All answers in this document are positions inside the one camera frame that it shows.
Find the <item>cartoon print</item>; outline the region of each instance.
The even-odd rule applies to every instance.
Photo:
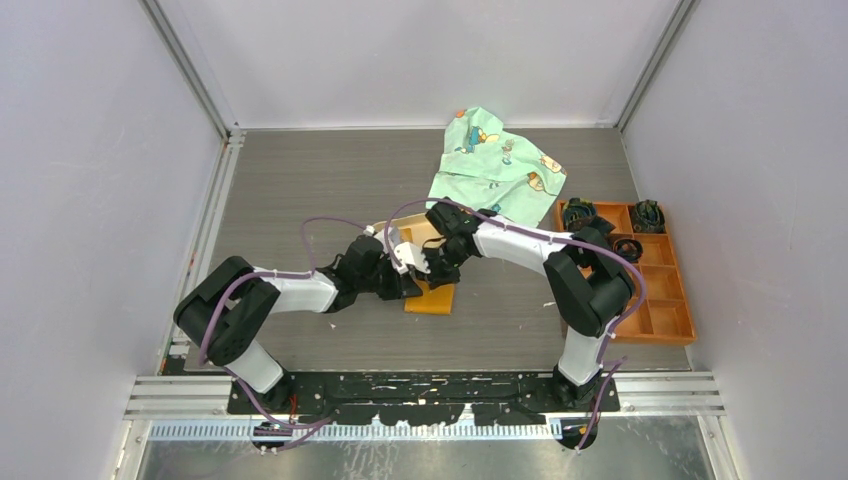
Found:
[[[477,145],[481,143],[494,143],[497,142],[499,138],[501,138],[500,135],[486,135],[482,128],[474,127],[471,129],[471,136],[468,140],[468,148],[456,147],[454,151],[462,153],[474,153],[474,147],[476,147]]]
[[[513,145],[515,145],[515,140],[509,139],[509,140],[506,141],[506,145],[501,147],[501,150],[504,151],[504,157],[502,159],[502,161],[504,162],[504,165],[512,165],[512,160],[510,160],[510,157],[512,157],[512,146]]]
[[[545,184],[542,183],[542,177],[540,177],[536,172],[531,172],[529,175],[527,175],[527,177],[527,184],[530,185],[533,190],[541,192],[545,189]]]
[[[550,171],[552,171],[554,173],[562,172],[563,175],[565,174],[565,170],[562,169],[562,165],[557,163],[557,161],[554,160],[553,158],[551,158],[551,157],[549,157],[545,154],[542,154],[542,158],[540,158],[539,161],[542,162],[542,165],[547,167]]]

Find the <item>black mounting plate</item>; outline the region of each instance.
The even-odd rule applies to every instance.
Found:
[[[292,372],[301,422],[333,414],[342,425],[367,425],[380,415],[384,425],[400,420],[412,426],[459,419],[471,404],[478,426],[544,424],[542,413],[588,411],[568,409],[553,394],[550,372]],[[227,411],[256,410],[233,384]],[[615,381],[601,399],[601,411],[619,411]],[[269,412],[285,418],[289,411]]]

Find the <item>orange pad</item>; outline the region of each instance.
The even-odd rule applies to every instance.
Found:
[[[427,240],[439,238],[439,232],[427,221],[423,213],[410,217],[399,218],[392,222],[392,226],[400,228],[400,237],[405,242],[412,242],[418,246]],[[430,242],[428,246],[436,246],[440,242]],[[408,313],[424,313],[429,315],[450,315],[453,308],[453,293],[456,285],[442,285],[430,290],[427,282],[416,280],[415,283],[421,287],[424,295],[406,299],[403,310]]]
[[[453,308],[453,292],[456,290],[455,285],[442,285],[441,287],[430,290],[427,282],[416,280],[415,283],[421,287],[424,295],[420,297],[410,297],[403,304],[403,311],[409,313],[427,313],[430,315],[450,315]]]

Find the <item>green cloth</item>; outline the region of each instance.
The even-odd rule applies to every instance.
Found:
[[[503,122],[475,107],[459,112],[445,130],[430,196],[495,210],[535,227],[564,184],[559,163],[526,138],[503,131]]]

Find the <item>cable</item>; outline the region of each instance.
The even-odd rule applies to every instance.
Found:
[[[618,327],[618,325],[621,324],[621,322],[623,322],[624,319],[626,319],[628,316],[633,314],[633,312],[637,311],[639,309],[639,307],[641,307],[642,304],[645,302],[645,297],[646,297],[647,291],[648,291],[648,286],[645,283],[645,278],[642,276],[641,273],[639,273],[638,270],[636,270],[636,267],[631,265],[630,262],[628,262],[626,259],[621,258],[620,256],[616,255],[615,252],[607,250],[606,248],[603,248],[603,247],[599,247],[597,245],[593,245],[591,243],[581,242],[579,240],[572,240],[570,238],[554,237],[550,234],[542,234],[542,233],[538,233],[538,232],[533,232],[533,231],[521,228],[517,225],[507,225],[507,224],[505,224],[501,221],[495,220],[494,218],[487,217],[487,216],[483,215],[482,213],[474,210],[473,208],[467,207],[465,205],[462,205],[460,203],[454,202],[453,200],[449,200],[449,199],[446,199],[446,198],[428,197],[428,198],[423,198],[421,200],[415,200],[415,201],[408,202],[408,203],[401,205],[397,210],[394,211],[394,213],[392,213],[392,216],[389,217],[389,219],[386,221],[385,227],[383,227],[383,239],[385,241],[386,248],[389,250],[389,255],[392,257],[392,261],[394,262],[394,264],[399,265],[400,260],[398,260],[397,255],[395,255],[394,246],[389,241],[389,226],[392,224],[392,220],[394,220],[395,217],[404,208],[410,207],[412,205],[416,205],[416,204],[419,204],[419,203],[426,203],[426,202],[447,203],[448,205],[453,205],[454,207],[461,208],[463,210],[467,210],[471,215],[474,215],[475,217],[479,218],[480,220],[482,220],[484,222],[489,222],[492,225],[495,225],[496,227],[503,228],[504,230],[512,230],[513,232],[522,233],[522,234],[524,234],[524,235],[526,235],[530,238],[535,238],[537,240],[545,240],[545,241],[548,241],[548,242],[558,243],[560,245],[571,245],[571,246],[579,247],[579,248],[582,248],[582,249],[585,249],[585,250],[590,250],[590,251],[593,251],[595,253],[599,253],[601,255],[609,257],[610,259],[621,264],[621,266],[623,266],[624,269],[627,270],[627,272],[630,273],[630,275],[633,278],[635,278],[636,281],[639,283],[639,298],[638,298],[638,300],[636,300],[636,303],[631,305],[630,308],[625,310],[624,313],[619,315],[618,318],[613,319],[610,323],[607,324],[607,330],[604,334],[604,339],[601,341],[601,348],[600,348],[600,350],[598,350],[598,356],[597,356],[597,362],[598,363],[601,363],[603,361],[604,352],[607,349],[607,345],[609,345],[610,336],[612,336],[612,333],[615,331],[615,328]]]
[[[309,268],[310,268],[309,271],[310,272],[314,272],[315,269],[318,267],[318,264],[315,261],[315,252],[312,251],[312,245],[310,245],[309,242],[306,240],[306,224],[312,223],[316,220],[328,220],[328,221],[331,221],[331,222],[346,223],[346,224],[354,226],[354,227],[356,227],[356,228],[358,228],[362,231],[365,231],[365,225],[362,225],[361,223],[354,222],[353,220],[347,220],[347,219],[344,219],[344,218],[321,216],[321,217],[309,217],[306,220],[304,220],[300,224],[300,240],[303,242],[303,247],[306,248],[306,254],[309,256]]]
[[[303,442],[307,441],[307,440],[309,439],[309,437],[311,437],[312,435],[315,435],[316,433],[318,433],[318,430],[321,430],[321,427],[323,427],[324,425],[327,425],[327,424],[328,424],[328,423],[330,423],[332,420],[333,420],[333,419],[332,419],[332,417],[327,417],[327,418],[323,418],[323,419],[321,419],[321,420],[318,420],[318,421],[317,421],[317,422],[315,422],[315,423],[310,423],[309,425],[315,425],[316,427],[315,427],[315,428],[313,428],[312,430],[310,430],[310,431],[308,431],[308,432],[304,433],[302,437],[300,437],[300,438],[298,438],[298,439],[296,439],[296,440],[292,440],[292,441],[290,441],[290,442],[287,442],[287,443],[286,443],[285,445],[283,445],[282,447],[277,448],[277,452],[278,452],[278,453],[279,453],[279,452],[284,452],[284,451],[286,451],[286,450],[291,450],[292,448],[299,447],[299,446],[300,446],[300,444],[302,444]]]
[[[227,287],[227,289],[224,291],[224,294],[221,295],[221,299],[218,300],[218,304],[215,306],[215,310],[212,312],[212,318],[209,320],[209,325],[206,327],[206,332],[203,334],[203,341],[200,343],[199,363],[200,363],[201,366],[203,366],[203,364],[206,363],[206,360],[207,360],[206,352],[209,350],[209,341],[212,339],[212,332],[215,331],[215,326],[218,324],[218,319],[221,317],[221,313],[224,311],[224,306],[226,305],[227,300],[230,299],[230,297],[233,295],[233,292],[235,292],[236,288],[241,286],[244,282],[246,282],[248,280],[252,280],[254,278],[276,277],[276,278],[307,279],[307,278],[312,277],[312,274],[315,272],[317,265],[316,265],[316,262],[315,262],[315,254],[312,252],[312,247],[309,245],[309,242],[306,240],[306,225],[308,223],[314,222],[316,220],[329,220],[329,221],[333,221],[333,222],[342,222],[342,223],[346,223],[348,225],[352,225],[354,227],[357,227],[360,230],[363,230],[363,231],[365,230],[364,225],[357,223],[357,222],[354,222],[352,220],[344,219],[344,218],[323,217],[322,216],[322,217],[309,217],[306,220],[304,220],[300,224],[300,239],[303,242],[303,247],[306,248],[307,255],[309,256],[310,270],[308,272],[304,272],[304,273],[253,272],[253,273],[249,273],[247,275],[244,275],[244,276],[236,279],[236,281],[234,281],[232,284],[230,284],[230,286]]]
[[[259,403],[259,399],[257,399],[257,398],[256,398],[256,394],[255,394],[255,393],[253,393],[253,389],[252,389],[252,388],[250,388],[250,385],[248,385],[248,384],[247,384],[247,382],[245,382],[244,380],[242,380],[241,378],[239,378],[239,376],[238,376],[238,375],[236,375],[236,374],[235,374],[232,370],[230,370],[229,368],[227,368],[227,367],[222,367],[222,368],[224,369],[224,371],[225,371],[225,372],[227,372],[227,373],[229,373],[230,375],[232,375],[233,377],[235,377],[236,382],[238,382],[238,384],[239,384],[239,386],[241,387],[241,389],[242,389],[242,390],[244,390],[244,394],[245,394],[245,395],[247,395],[247,398],[248,398],[248,400],[250,400],[250,403],[253,405],[253,408],[255,408],[255,409],[256,409],[256,411],[257,411],[257,412],[259,412],[259,414],[260,414],[260,415],[262,415],[263,417],[265,417],[265,420],[268,420],[268,421],[269,421],[269,422],[271,422],[271,423],[276,423],[277,425],[279,425],[280,427],[285,428],[285,429],[292,429],[292,430],[308,430],[308,429],[310,429],[310,428],[312,428],[312,427],[315,427],[316,425],[317,425],[317,426],[319,426],[319,427],[320,427],[320,426],[322,426],[322,425],[325,425],[325,424],[326,424],[326,423],[328,423],[328,422],[325,422],[325,423],[321,423],[321,422],[323,422],[324,420],[328,420],[328,421],[330,420],[330,417],[327,417],[327,418],[324,418],[324,419],[322,419],[322,420],[319,420],[319,421],[317,421],[317,422],[315,422],[315,423],[306,423],[306,424],[302,424],[302,425],[293,425],[293,424],[288,423],[288,422],[285,422],[285,421],[283,421],[283,420],[280,420],[280,419],[274,418],[274,417],[272,417],[272,416],[271,416],[271,414],[270,414],[270,413],[268,413],[268,412],[267,412],[264,408],[262,408],[262,404],[261,404],[261,403]]]
[[[598,418],[601,415],[601,399],[604,398],[604,393],[607,390],[607,385],[612,380],[612,376],[615,372],[618,371],[619,368],[627,361],[627,355],[621,357],[620,359],[612,362],[612,368],[610,368],[609,373],[607,374],[607,378],[604,379],[604,383],[601,384],[601,390],[598,391],[598,396],[595,399],[595,406],[592,408],[592,415],[589,417],[589,425],[586,426],[586,431],[583,433],[583,436],[580,437],[580,441],[577,443],[577,447],[574,451],[577,452],[577,455],[580,455],[580,449],[583,448],[583,445],[586,443],[586,440],[589,438],[589,433],[595,427],[595,422],[597,422]]]

